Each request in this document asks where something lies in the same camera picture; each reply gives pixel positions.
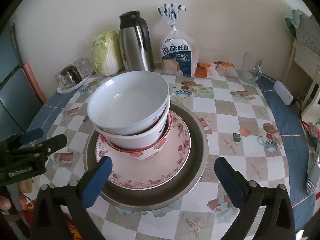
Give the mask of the person's hand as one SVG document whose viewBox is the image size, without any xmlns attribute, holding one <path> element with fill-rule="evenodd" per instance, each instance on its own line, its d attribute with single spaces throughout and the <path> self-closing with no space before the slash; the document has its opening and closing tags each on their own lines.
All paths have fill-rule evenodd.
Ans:
<svg viewBox="0 0 320 240">
<path fill-rule="evenodd" d="M 27 199 L 23 193 L 19 194 L 19 202 L 21 204 L 22 210 L 27 209 Z M 11 208 L 11 202 L 8 198 L 0 196 L 0 209 L 1 210 L 9 210 Z"/>
</svg>

